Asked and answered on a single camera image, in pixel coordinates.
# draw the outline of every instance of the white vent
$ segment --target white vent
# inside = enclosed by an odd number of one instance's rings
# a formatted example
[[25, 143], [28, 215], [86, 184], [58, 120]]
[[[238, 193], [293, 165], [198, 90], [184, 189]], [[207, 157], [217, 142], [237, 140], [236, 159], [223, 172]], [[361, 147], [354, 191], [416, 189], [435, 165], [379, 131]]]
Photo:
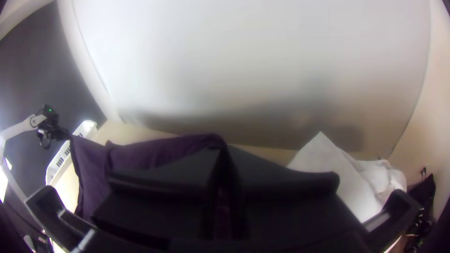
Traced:
[[[86, 139], [91, 138], [94, 133], [97, 132], [97, 123], [91, 120], [85, 120], [77, 129], [74, 131], [73, 135], [77, 135]], [[66, 141], [52, 159], [47, 167], [47, 173], [45, 175], [45, 183], [47, 185], [57, 177], [59, 171], [65, 171], [66, 168], [71, 164], [70, 159], [70, 142]]]

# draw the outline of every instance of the purple pillow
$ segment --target purple pillow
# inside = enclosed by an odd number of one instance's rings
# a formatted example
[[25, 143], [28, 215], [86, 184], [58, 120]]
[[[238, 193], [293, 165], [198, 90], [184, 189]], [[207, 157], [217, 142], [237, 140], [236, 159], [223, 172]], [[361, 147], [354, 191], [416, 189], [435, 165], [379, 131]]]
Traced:
[[102, 146], [79, 136], [72, 136], [70, 150], [79, 180], [75, 214], [87, 221], [109, 195], [107, 176], [115, 170], [146, 170], [179, 160], [204, 149], [225, 149], [216, 134], [199, 134], [116, 145]]

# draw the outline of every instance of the black cable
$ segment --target black cable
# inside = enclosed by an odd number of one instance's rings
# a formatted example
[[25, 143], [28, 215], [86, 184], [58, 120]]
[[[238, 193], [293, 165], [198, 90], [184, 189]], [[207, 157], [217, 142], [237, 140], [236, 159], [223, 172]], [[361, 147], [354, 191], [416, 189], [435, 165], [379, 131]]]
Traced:
[[38, 230], [36, 227], [31, 225], [25, 218], [23, 218], [8, 202], [3, 202], [3, 204], [7, 204], [8, 207], [17, 215], [23, 222], [25, 222], [28, 226], [30, 226], [34, 231], [36, 231], [39, 235], [42, 235], [44, 239], [47, 239], [47, 235], [43, 234], [40, 230]]

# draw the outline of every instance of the black fabric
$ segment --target black fabric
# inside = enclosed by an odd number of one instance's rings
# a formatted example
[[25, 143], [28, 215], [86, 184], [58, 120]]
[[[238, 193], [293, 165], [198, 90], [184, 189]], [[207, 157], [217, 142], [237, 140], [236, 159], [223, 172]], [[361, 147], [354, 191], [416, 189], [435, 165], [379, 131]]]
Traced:
[[0, 201], [0, 252], [28, 253], [30, 249], [19, 236]]
[[[418, 201], [421, 201], [426, 208], [431, 208], [435, 190], [436, 185], [431, 174], [424, 182], [415, 187], [410, 192], [410, 195]], [[418, 252], [450, 252], [450, 202], [447, 201], [439, 220], [426, 236]]]
[[[419, 210], [414, 199], [395, 190], [383, 209], [389, 218], [367, 232], [335, 192], [321, 192], [317, 186], [311, 189], [320, 194], [307, 188], [283, 188], [283, 180], [298, 180], [312, 186], [311, 182], [302, 180], [301, 175], [305, 173], [299, 172], [297, 177], [286, 172], [289, 177], [280, 176], [278, 173], [285, 173], [283, 168], [244, 151], [233, 151], [232, 148], [229, 151], [222, 151], [219, 157], [211, 150], [187, 156], [183, 159], [184, 164], [177, 162], [180, 169], [172, 168], [172, 173], [179, 173], [173, 175], [177, 180], [168, 179], [170, 184], [183, 184], [182, 178], [185, 177], [187, 185], [195, 185], [197, 189], [208, 188], [218, 199], [228, 197], [229, 201], [216, 201], [213, 197], [148, 198], [148, 193], [136, 194], [137, 188], [132, 186], [134, 189], [131, 191], [113, 191], [95, 212], [97, 227], [86, 224], [88, 228], [82, 230], [77, 229], [79, 222], [61, 221], [58, 213], [63, 208], [62, 202], [51, 186], [46, 186], [27, 204], [52, 238], [56, 237], [60, 242], [65, 240], [71, 250], [76, 247], [78, 252], [112, 252], [114, 246], [123, 249], [126, 244], [129, 244], [129, 252], [382, 252], [410, 225]], [[199, 164], [202, 159], [198, 156], [210, 154], [217, 159], [216, 163], [207, 157], [204, 161], [209, 161], [210, 171], [216, 177], [204, 173], [207, 170], [202, 166], [205, 165]], [[200, 176], [186, 174], [196, 173], [197, 168], [201, 168]], [[258, 177], [258, 169], [262, 172], [259, 177], [266, 178], [245, 178]], [[205, 175], [212, 180], [198, 180]], [[313, 176], [313, 173], [308, 175], [312, 181], [323, 182], [320, 175]], [[328, 190], [334, 188], [330, 186], [332, 184], [325, 184]], [[272, 192], [276, 195], [262, 197]], [[280, 192], [290, 193], [292, 198], [281, 196]], [[178, 191], [170, 194], [184, 195]], [[233, 227], [229, 240], [214, 237], [216, 232], [213, 228], [220, 223], [219, 219], [212, 218], [219, 213], [215, 211], [218, 208], [214, 209], [216, 203], [229, 205], [231, 219], [228, 222]], [[84, 236], [81, 245], [78, 236]]]
[[112, 194], [92, 220], [105, 231], [158, 248], [170, 238], [212, 238], [218, 155], [204, 150], [153, 170], [112, 173]]

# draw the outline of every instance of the white curved wall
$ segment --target white curved wall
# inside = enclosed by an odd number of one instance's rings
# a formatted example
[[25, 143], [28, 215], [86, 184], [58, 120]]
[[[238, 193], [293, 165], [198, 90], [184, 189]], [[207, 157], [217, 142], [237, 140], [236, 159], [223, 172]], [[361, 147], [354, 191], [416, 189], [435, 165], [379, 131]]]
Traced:
[[0, 39], [31, 13], [53, 0], [7, 0], [0, 14]]
[[423, 0], [73, 0], [87, 50], [123, 112], [155, 128], [298, 148], [324, 131], [387, 156], [420, 93]]

